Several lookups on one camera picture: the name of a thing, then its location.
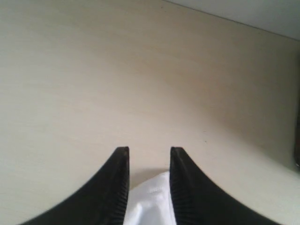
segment wooden surface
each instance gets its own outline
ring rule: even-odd
[[[132,186],[183,146],[226,192],[300,224],[299,42],[159,0],[3,0],[0,31],[0,224],[124,145]]]

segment beige surface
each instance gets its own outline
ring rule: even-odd
[[[60,202],[120,145],[133,185],[183,146],[237,199],[300,224],[299,42],[158,0],[2,0],[0,31],[0,224]]]

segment white fabric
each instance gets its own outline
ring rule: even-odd
[[[124,225],[176,225],[169,172],[149,179],[129,192]]]

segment table surface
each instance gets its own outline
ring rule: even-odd
[[[0,224],[124,145],[132,187],[183,146],[233,197],[300,224],[299,42],[160,0],[4,0],[0,30]]]

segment white wall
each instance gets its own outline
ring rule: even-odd
[[[300,40],[300,0],[169,0]]]

